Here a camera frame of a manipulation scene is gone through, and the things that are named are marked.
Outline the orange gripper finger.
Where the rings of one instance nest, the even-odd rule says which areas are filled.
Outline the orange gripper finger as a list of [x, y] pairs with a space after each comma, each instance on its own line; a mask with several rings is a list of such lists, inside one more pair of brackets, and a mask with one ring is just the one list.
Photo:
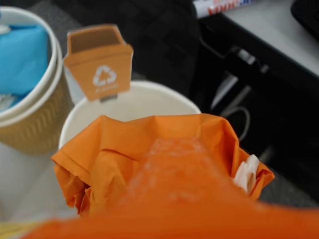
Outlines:
[[257, 202], [202, 142], [158, 140], [105, 213], [52, 221], [28, 239], [316, 239], [319, 212]]

